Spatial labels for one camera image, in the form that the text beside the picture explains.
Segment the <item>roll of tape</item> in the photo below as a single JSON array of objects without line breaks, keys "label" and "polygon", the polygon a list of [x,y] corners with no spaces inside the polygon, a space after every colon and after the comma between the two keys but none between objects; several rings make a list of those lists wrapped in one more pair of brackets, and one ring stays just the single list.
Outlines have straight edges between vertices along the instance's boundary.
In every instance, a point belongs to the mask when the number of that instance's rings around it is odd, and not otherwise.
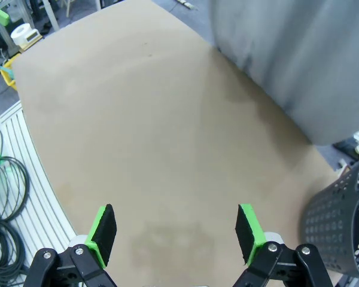
[{"label": "roll of tape", "polygon": [[31,31],[31,30],[32,30],[32,28],[29,23],[21,24],[19,27],[17,27],[11,33],[11,38],[12,38],[13,42],[16,45],[26,44],[27,41],[26,41],[25,35],[27,33],[29,33],[29,31]]}]

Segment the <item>yellow plastic bin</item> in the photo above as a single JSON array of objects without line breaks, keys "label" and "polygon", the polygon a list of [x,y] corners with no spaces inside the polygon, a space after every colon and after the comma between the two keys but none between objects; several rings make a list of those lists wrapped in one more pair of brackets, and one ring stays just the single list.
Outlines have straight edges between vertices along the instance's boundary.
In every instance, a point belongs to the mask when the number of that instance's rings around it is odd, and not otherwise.
[{"label": "yellow plastic bin", "polygon": [[[8,69],[12,69],[12,63],[13,61],[19,57],[21,54],[16,54],[14,55],[7,63],[5,63],[3,65],[3,67],[8,68]],[[7,83],[8,86],[12,87],[15,91],[17,91],[17,87],[16,87],[16,80],[12,80],[11,77],[8,75],[7,72],[0,70],[0,74],[2,75],[2,77],[4,78],[4,81]]]}]

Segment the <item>wooden board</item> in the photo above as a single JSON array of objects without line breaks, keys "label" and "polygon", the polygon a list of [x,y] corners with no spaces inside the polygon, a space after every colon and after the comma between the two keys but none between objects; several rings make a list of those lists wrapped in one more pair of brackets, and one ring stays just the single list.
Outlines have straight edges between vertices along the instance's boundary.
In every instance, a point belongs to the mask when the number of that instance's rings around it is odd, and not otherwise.
[{"label": "wooden board", "polygon": [[260,88],[150,1],[69,25],[14,72],[76,231],[114,206],[107,270],[119,286],[232,286],[244,267],[238,204],[251,203],[263,228],[295,248],[304,205],[335,179]]}]

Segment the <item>gray fabric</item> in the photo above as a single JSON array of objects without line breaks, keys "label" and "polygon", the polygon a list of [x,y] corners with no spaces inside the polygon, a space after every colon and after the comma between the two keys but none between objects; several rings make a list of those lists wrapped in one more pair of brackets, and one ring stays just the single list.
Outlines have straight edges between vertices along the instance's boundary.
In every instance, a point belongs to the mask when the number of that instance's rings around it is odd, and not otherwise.
[{"label": "gray fabric", "polygon": [[218,48],[315,144],[359,130],[359,1],[211,0]]}]

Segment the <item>gray basket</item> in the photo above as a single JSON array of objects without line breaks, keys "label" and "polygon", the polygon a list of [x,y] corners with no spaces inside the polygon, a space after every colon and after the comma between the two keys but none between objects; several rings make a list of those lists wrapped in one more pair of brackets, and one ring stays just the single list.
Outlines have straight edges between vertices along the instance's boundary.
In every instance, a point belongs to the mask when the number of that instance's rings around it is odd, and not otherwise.
[{"label": "gray basket", "polygon": [[300,235],[327,268],[359,278],[359,164],[312,198]]}]

